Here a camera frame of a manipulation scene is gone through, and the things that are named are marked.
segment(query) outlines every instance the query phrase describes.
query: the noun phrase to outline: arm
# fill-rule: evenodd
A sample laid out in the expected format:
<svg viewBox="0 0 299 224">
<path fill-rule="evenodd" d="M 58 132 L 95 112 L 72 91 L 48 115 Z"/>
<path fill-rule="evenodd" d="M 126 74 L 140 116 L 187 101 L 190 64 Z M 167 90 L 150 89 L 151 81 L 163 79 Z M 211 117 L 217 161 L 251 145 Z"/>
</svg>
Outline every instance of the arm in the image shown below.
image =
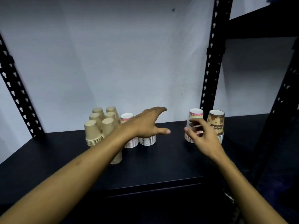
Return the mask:
<svg viewBox="0 0 299 224">
<path fill-rule="evenodd" d="M 203 154 L 213 160 L 230 187 L 246 223 L 248 224 L 287 224 L 255 188 L 237 169 L 225 154 L 215 130 L 203 119 L 192 119 L 191 126 L 201 125 L 204 135 L 198 137 L 190 128 L 186 133 L 194 140 Z"/>
<path fill-rule="evenodd" d="M 147 109 L 119 125 L 108 137 L 66 164 L 0 217 L 0 224 L 59 223 L 92 187 L 107 165 L 134 137 L 169 134 L 155 127 L 166 108 Z"/>
</svg>

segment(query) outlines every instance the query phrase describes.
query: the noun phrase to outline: black shelf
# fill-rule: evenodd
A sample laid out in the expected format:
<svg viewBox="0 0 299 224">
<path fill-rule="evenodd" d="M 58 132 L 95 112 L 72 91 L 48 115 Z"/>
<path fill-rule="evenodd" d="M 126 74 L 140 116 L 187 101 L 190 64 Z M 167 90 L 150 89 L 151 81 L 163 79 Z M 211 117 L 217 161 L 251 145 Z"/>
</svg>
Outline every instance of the black shelf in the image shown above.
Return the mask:
<svg viewBox="0 0 299 224">
<path fill-rule="evenodd" d="M 230 126 L 246 122 L 246 119 L 252 120 L 252 116 L 227 117 L 228 132 Z M 116 196 L 202 184 L 207 177 L 220 178 L 215 165 L 194 144 L 185 141 L 186 121 L 157 125 L 169 128 L 171 134 L 157 135 L 153 146 L 139 144 L 123 149 L 121 163 L 108 166 L 89 193 Z M 241 126 L 244 130 L 238 128 L 235 137 L 245 131 L 246 124 Z M 223 139 L 222 146 L 237 167 L 247 173 L 252 165 L 252 152 L 238 147 L 228 138 Z M 32 138 L 0 164 L 0 205 L 15 203 L 87 149 L 84 131 L 46 133 Z"/>
<path fill-rule="evenodd" d="M 226 38 L 297 37 L 298 4 L 299 0 L 281 0 L 231 19 Z"/>
</svg>

